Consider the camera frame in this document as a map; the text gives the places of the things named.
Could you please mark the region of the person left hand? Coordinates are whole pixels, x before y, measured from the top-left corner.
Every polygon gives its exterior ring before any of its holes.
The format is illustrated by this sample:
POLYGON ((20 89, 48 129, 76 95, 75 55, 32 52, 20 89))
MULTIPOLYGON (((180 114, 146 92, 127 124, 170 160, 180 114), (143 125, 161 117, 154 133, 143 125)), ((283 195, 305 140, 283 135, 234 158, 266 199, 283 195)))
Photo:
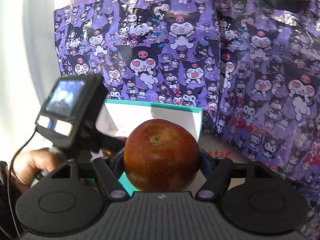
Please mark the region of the person left hand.
POLYGON ((19 153, 12 164, 10 183, 20 193, 29 189, 41 170, 52 172, 62 161, 48 148, 19 153))

